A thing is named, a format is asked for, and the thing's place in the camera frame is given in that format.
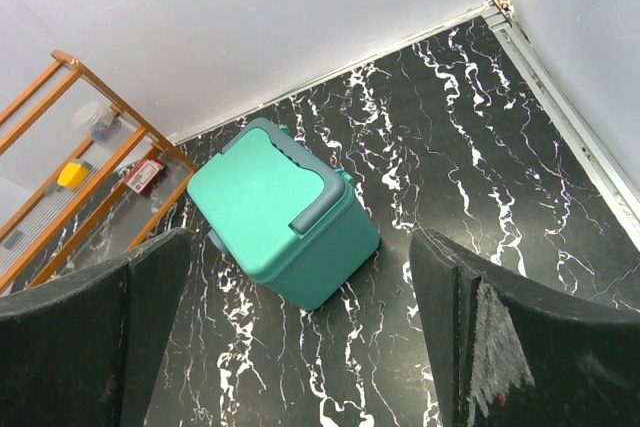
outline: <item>marble pattern tile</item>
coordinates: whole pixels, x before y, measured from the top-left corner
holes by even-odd
[[[640,255],[482,19],[256,115],[355,177],[381,247],[303,312],[220,254],[189,199],[176,204],[158,230],[190,229],[193,258],[147,425],[441,425],[408,264],[418,226],[640,308]],[[204,163],[253,117],[184,148]]]

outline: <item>wooden shelf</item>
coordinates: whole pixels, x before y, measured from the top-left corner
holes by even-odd
[[[57,50],[52,53],[52,56],[55,61],[27,90],[0,113],[0,126],[9,121],[37,93],[46,89],[48,82],[58,74],[60,69],[66,68],[69,72],[0,140],[0,155],[5,153],[80,79],[87,81],[109,99],[112,110],[116,115],[121,116],[123,126],[107,144],[95,144],[91,139],[85,139],[11,219],[0,228],[0,242],[8,239],[12,233],[20,232],[19,237],[16,236],[16,240],[10,248],[6,248],[4,244],[0,245],[0,293],[4,292],[42,253],[43,249],[59,236],[60,231],[87,205],[87,201],[95,195],[99,187],[114,175],[122,161],[141,142],[147,141],[151,146],[145,158],[155,158],[159,155],[171,158],[174,164],[181,166],[184,175],[175,185],[175,189],[166,195],[166,199],[157,207],[156,212],[147,222],[137,232],[130,233],[131,239],[127,246],[114,254],[131,249],[144,241],[162,216],[184,192],[188,180],[197,170],[197,166],[191,159],[149,124],[82,62]],[[74,158],[86,160],[92,166],[89,177],[74,191],[52,188],[55,186],[61,170],[69,160]],[[99,229],[105,217],[126,199],[132,202],[131,199],[135,196],[137,194],[131,192],[122,182],[118,183],[96,208],[85,213],[82,224],[74,229],[73,235],[50,256],[42,268],[37,270],[29,286],[46,282],[64,267],[66,262],[78,254],[83,245],[87,244],[88,237]]]
[[[136,236],[147,236],[144,230],[146,225],[156,224],[156,228],[159,228],[156,219],[161,220],[159,217],[166,215],[165,210],[169,213],[167,219],[171,219],[174,199],[181,190],[181,184],[191,178],[191,172],[184,164],[174,162],[171,158],[164,158],[163,161],[167,169],[153,193],[141,197],[125,189],[117,204],[110,209],[106,220],[97,223],[69,261],[62,264],[65,268],[61,273],[95,265],[126,251],[132,246]]]

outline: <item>white wall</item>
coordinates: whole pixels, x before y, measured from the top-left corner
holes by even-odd
[[[20,58],[21,69],[0,78],[0,101],[7,104],[16,86],[47,65],[55,44],[86,61],[165,134],[181,138],[482,1],[13,0],[17,20],[8,32],[0,26],[0,55]],[[68,152],[67,143],[58,136],[51,157]],[[14,162],[3,170],[0,162],[9,178],[17,168]],[[34,188],[32,177],[21,182]]]
[[[31,194],[32,192],[29,190],[0,175],[0,195],[2,195],[0,226],[4,225],[16,213],[20,206],[31,197]]]
[[[555,80],[640,186],[640,0],[513,0]]]

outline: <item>wooden shelf frame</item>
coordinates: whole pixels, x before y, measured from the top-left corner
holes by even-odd
[[[38,238],[33,242],[19,258],[9,266],[4,274],[0,275],[0,293],[20,275],[27,266],[42,252],[42,250],[55,238],[55,236],[67,225],[74,215],[85,205],[96,190],[114,173],[115,169],[127,157],[128,154],[145,138],[150,137],[151,149],[144,158],[156,158],[160,154],[167,154],[172,159],[184,164],[187,169],[187,176],[173,191],[169,198],[162,204],[156,213],[151,217],[142,230],[132,239],[127,250],[132,249],[143,242],[156,224],[161,220],[171,205],[185,191],[189,179],[195,174],[198,166],[187,157],[179,147],[169,141],[155,127],[153,127],[144,117],[142,117],[133,107],[131,107],[122,97],[108,87],[96,74],[87,68],[81,61],[70,54],[60,50],[51,53],[54,62],[3,112],[0,113],[0,126],[4,125],[21,108],[53,78],[63,67],[68,69],[55,87],[40,100],[30,112],[28,112],[9,133],[0,140],[0,155],[6,152],[25,132],[31,127],[64,93],[79,79],[85,80],[98,92],[104,95],[111,102],[111,109],[116,115],[126,115],[137,124],[137,130],[111,155],[108,161],[92,175],[77,191],[73,199],[58,212],[55,220],[46,228],[39,232]],[[18,209],[9,221],[0,227],[0,242],[2,242],[15,229],[20,222],[37,207],[38,202],[46,195],[47,188],[57,181],[58,175],[64,166],[74,158],[80,157],[93,145],[93,140],[85,139],[74,149],[69,157],[45,180],[32,196]],[[128,187],[120,181],[107,195],[105,199],[88,214],[82,225],[80,225],[65,244],[54,253],[48,263],[36,273],[29,283],[29,287],[46,282],[53,274],[62,268],[69,257],[73,255],[86,241],[91,232],[102,222],[109,211],[115,207],[122,199]]]

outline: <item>metal baseboard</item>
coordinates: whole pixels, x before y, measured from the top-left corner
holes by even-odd
[[[640,249],[638,190],[603,142],[554,84],[516,22],[495,6],[482,16],[627,234]]]

